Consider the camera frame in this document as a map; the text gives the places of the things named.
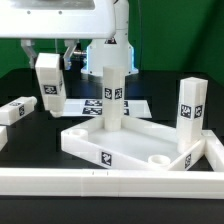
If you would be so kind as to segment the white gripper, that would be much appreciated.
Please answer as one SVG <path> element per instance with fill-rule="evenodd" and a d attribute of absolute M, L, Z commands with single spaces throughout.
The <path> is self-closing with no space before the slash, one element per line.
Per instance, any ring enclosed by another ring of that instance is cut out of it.
<path fill-rule="evenodd" d="M 27 38 L 21 47 L 31 69 L 37 58 L 31 39 L 66 39 L 61 66 L 69 70 L 77 39 L 109 38 L 115 30 L 112 0 L 0 0 L 0 38 Z"/>

